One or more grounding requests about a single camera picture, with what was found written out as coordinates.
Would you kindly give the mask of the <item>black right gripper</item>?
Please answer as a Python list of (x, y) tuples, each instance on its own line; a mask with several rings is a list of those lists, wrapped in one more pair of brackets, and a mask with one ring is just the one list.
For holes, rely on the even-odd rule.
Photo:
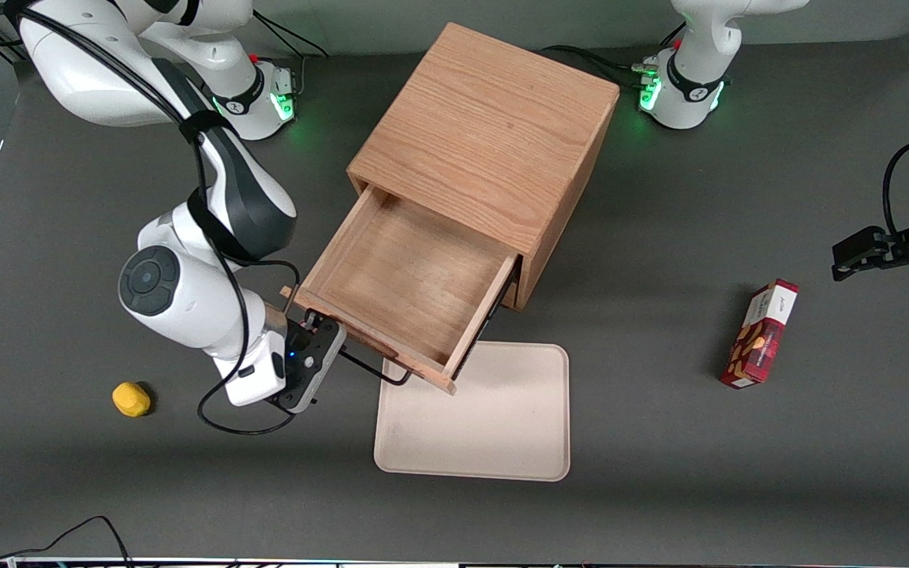
[(339, 331), (339, 322), (316, 310), (306, 310), (300, 321), (274, 316), (264, 324), (270, 341), (273, 371), (284, 386), (264, 399), (276, 409), (307, 409), (316, 402), (313, 378), (321, 364), (310, 351), (318, 328)]

